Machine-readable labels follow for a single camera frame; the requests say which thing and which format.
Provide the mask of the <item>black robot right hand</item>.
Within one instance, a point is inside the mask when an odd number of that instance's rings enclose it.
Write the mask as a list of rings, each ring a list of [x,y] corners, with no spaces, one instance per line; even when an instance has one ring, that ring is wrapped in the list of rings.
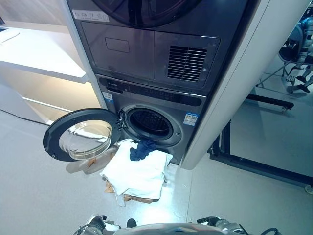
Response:
[[[216,223],[220,220],[219,217],[216,216],[209,216],[205,218],[200,218],[197,220],[198,224],[204,224],[208,226],[216,226]]]

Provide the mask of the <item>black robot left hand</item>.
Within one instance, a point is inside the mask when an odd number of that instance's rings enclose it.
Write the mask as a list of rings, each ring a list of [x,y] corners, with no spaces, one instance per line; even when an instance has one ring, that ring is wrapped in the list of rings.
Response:
[[[116,225],[111,221],[107,221],[106,219],[107,219],[106,216],[104,216],[104,215],[100,216],[101,223],[103,224],[103,227],[106,231],[116,232],[116,231],[121,229],[121,227],[119,225]]]

